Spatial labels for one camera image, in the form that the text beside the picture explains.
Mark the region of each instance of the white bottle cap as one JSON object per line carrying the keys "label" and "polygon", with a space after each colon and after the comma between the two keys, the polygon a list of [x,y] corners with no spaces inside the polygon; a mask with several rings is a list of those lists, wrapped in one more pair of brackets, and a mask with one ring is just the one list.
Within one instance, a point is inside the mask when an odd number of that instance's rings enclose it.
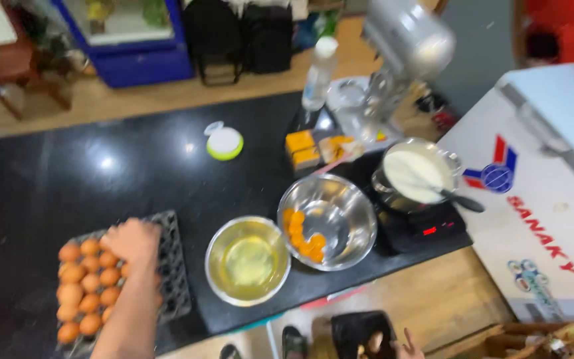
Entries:
{"label": "white bottle cap", "polygon": [[321,37],[318,42],[316,42],[316,56],[322,59],[327,59],[335,54],[336,49],[338,49],[338,41],[333,37]]}

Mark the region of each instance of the metal mixing bowl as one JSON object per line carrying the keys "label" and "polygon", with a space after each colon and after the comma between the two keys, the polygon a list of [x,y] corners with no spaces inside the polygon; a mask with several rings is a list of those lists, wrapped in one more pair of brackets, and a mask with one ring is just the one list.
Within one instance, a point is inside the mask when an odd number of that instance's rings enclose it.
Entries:
{"label": "metal mixing bowl", "polygon": [[[287,239],[287,226],[283,222],[287,209],[305,214],[302,224],[305,240],[316,233],[327,239],[322,263],[301,255]],[[360,262],[371,250],[378,230],[376,214],[367,196],[355,184],[328,173],[307,176],[291,185],[278,206],[278,226],[286,233],[287,248],[296,259],[326,272],[347,269]]]}
{"label": "metal mixing bowl", "polygon": [[[224,258],[226,249],[236,239],[258,236],[272,247],[275,254],[275,271],[260,286],[241,286],[229,278]],[[212,237],[205,254],[205,274],[212,290],[222,300],[236,306],[252,306],[272,298],[287,279],[291,256],[284,245],[283,233],[269,219],[260,216],[243,216],[222,226]]]}

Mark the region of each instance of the red digital display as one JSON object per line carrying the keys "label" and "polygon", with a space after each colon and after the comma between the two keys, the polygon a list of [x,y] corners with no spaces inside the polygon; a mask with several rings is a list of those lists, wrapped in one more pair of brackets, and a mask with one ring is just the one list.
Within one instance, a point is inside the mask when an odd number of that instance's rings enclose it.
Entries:
{"label": "red digital display", "polygon": [[422,234],[424,234],[425,236],[428,234],[433,234],[435,233],[435,231],[437,231],[437,228],[435,227],[431,227],[429,229],[425,229],[424,231],[422,231]]}

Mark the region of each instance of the person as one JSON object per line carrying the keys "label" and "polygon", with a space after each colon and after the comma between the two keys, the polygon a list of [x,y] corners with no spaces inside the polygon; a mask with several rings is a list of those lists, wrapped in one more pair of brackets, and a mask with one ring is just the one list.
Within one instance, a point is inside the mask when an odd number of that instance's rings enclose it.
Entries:
{"label": "person", "polygon": [[[154,358],[158,310],[155,271],[160,238],[160,226],[137,218],[111,227],[102,237],[101,244],[130,264],[130,274],[90,359]],[[391,343],[397,359],[424,359],[407,328],[404,336],[408,344]],[[228,344],[221,350],[220,359],[241,359],[241,355]],[[307,339],[293,326],[283,329],[283,359],[307,359]]]}

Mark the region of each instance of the red and blue logo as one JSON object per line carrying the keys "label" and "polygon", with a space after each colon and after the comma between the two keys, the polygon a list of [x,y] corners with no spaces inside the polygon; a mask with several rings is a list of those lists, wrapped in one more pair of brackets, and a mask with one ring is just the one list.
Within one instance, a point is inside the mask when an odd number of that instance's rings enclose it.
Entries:
{"label": "red and blue logo", "polygon": [[517,154],[498,135],[493,162],[481,171],[468,168],[462,173],[462,177],[471,187],[496,193],[506,193],[513,188],[516,164]]}

